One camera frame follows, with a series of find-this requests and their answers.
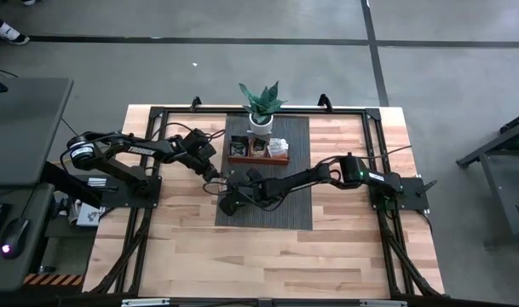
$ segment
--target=green plant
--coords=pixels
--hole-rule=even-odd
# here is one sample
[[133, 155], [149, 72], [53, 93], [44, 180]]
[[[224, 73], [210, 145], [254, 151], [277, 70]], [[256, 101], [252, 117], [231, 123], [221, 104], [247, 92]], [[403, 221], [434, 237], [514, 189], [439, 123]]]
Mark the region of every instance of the green plant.
[[248, 111], [252, 118], [259, 124], [264, 125], [270, 115], [279, 111], [284, 103], [278, 99], [278, 81], [270, 89], [265, 86], [265, 90], [262, 91], [261, 96], [257, 97], [253, 95], [248, 88], [243, 84], [240, 85], [240, 90], [250, 101], [250, 106], [242, 106]]

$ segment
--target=person's shoe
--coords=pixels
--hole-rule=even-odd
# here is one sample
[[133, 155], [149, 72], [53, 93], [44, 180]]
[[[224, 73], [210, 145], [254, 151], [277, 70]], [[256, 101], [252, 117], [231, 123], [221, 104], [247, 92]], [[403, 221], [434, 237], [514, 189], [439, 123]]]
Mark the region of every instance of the person's shoe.
[[30, 41], [30, 38], [24, 34], [20, 34], [10, 25], [4, 23], [0, 28], [0, 38], [14, 45], [24, 45]]
[[22, 0], [22, 4], [24, 4], [26, 6], [30, 6], [30, 5], [36, 4], [36, 0]]

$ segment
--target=potted plant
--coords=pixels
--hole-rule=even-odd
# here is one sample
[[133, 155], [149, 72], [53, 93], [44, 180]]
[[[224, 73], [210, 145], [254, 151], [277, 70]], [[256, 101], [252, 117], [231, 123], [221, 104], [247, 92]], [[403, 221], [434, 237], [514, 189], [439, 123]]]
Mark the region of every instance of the potted plant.
[[250, 128], [251, 132], [258, 136], [269, 134], [273, 129], [274, 116], [273, 114], [279, 111], [284, 103], [278, 99], [278, 81], [270, 89], [265, 86], [261, 96], [253, 95], [248, 88], [243, 84], [240, 85], [240, 90], [250, 101], [249, 106], [242, 106], [248, 113], [250, 113]]

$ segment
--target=computer mouse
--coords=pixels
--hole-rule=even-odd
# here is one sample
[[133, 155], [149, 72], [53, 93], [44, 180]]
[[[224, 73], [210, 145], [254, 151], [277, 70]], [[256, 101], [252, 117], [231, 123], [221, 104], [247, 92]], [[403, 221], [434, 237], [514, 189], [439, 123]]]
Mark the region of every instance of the computer mouse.
[[28, 219], [16, 218], [11, 220], [2, 232], [0, 247], [2, 256], [6, 259], [19, 257], [26, 244], [26, 231], [28, 230]]

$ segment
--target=wooden table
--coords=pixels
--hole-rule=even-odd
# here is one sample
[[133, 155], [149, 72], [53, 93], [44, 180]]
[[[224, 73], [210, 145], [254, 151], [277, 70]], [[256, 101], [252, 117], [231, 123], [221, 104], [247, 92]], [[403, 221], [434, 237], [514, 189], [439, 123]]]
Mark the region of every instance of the wooden table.
[[[124, 133], [143, 136], [150, 107], [130, 105]], [[402, 109], [380, 110], [388, 150], [409, 145]], [[366, 155], [359, 116], [306, 116], [310, 118], [312, 165], [334, 154]], [[224, 114], [170, 115], [170, 121], [210, 133], [223, 129], [225, 118]], [[166, 135], [174, 134], [185, 136], [187, 131], [169, 126]], [[217, 150], [212, 163], [218, 170], [222, 143], [223, 138], [212, 142]], [[139, 164], [136, 155], [121, 154], [119, 159], [128, 165]], [[389, 161], [392, 170], [403, 177], [417, 174], [411, 149], [391, 154]], [[161, 201], [153, 212], [141, 297], [389, 297], [378, 220], [366, 187], [350, 191], [330, 185], [312, 187], [313, 231], [231, 228], [214, 226], [216, 196], [202, 190], [201, 177], [177, 163], [163, 165], [160, 174], [164, 179]], [[128, 209], [116, 209], [101, 220], [84, 291], [99, 283], [121, 253], [128, 216]], [[401, 222], [409, 257], [442, 293], [428, 224], [414, 211], [402, 211]], [[403, 289], [397, 260], [395, 267]], [[131, 259], [128, 283], [132, 272]]]

